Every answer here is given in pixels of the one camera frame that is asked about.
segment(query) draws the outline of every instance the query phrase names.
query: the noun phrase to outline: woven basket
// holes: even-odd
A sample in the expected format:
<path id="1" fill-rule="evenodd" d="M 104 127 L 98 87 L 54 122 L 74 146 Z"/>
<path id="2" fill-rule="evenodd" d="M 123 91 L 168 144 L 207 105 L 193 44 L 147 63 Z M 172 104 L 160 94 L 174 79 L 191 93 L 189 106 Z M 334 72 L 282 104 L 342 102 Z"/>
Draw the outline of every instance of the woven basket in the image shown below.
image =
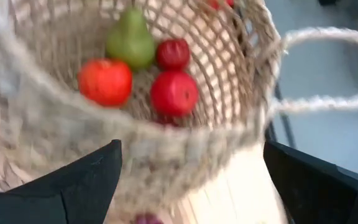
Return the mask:
<path id="1" fill-rule="evenodd" d="M 155 38 L 184 37 L 200 100 L 185 128 L 165 128 L 149 104 L 157 67 L 134 76 L 122 110 L 76 90 L 76 73 L 104 56 L 107 30 L 127 4 L 143 9 Z M 281 54 L 305 39 L 358 43 L 351 30 L 308 29 L 281 39 L 261 0 L 222 3 L 216 12 L 189 0 L 16 0 L 0 10 L 0 190 L 16 187 L 90 153 L 123 142 L 124 165 L 108 220 L 168 208 L 213 178 L 238 150 L 263 141 L 275 112 L 358 108 L 358 96 L 272 100 Z"/>

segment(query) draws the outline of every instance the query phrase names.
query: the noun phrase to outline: pear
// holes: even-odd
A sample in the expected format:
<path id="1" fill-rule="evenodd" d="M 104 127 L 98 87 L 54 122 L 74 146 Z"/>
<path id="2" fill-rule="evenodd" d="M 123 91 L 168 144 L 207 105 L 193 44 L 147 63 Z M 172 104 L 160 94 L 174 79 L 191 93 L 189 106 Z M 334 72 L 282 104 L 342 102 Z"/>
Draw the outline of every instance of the pear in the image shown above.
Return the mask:
<path id="1" fill-rule="evenodd" d="M 147 28 L 143 12 L 127 8 L 109 31 L 106 55 L 127 63 L 133 70 L 149 68 L 154 62 L 156 43 Z"/>

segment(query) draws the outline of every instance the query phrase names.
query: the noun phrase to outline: rope handle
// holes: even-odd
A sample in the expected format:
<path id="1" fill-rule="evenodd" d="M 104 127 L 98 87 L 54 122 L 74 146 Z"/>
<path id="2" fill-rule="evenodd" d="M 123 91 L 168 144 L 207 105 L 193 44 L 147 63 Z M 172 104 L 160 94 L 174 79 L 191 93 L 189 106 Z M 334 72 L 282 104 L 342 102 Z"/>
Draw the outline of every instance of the rope handle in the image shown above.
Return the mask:
<path id="1" fill-rule="evenodd" d="M 308 28 L 289 32 L 284 38 L 270 46 L 266 53 L 273 52 L 272 50 L 277 50 L 278 48 L 282 50 L 282 53 L 285 53 L 286 49 L 294 46 L 295 44 L 315 39 L 338 39 L 358 44 L 358 31 L 330 27 Z M 358 95 L 354 95 L 350 98 L 316 95 L 309 99 L 301 98 L 299 100 L 274 100 L 271 110 L 273 113 L 301 113 L 322 110 L 358 110 Z"/>

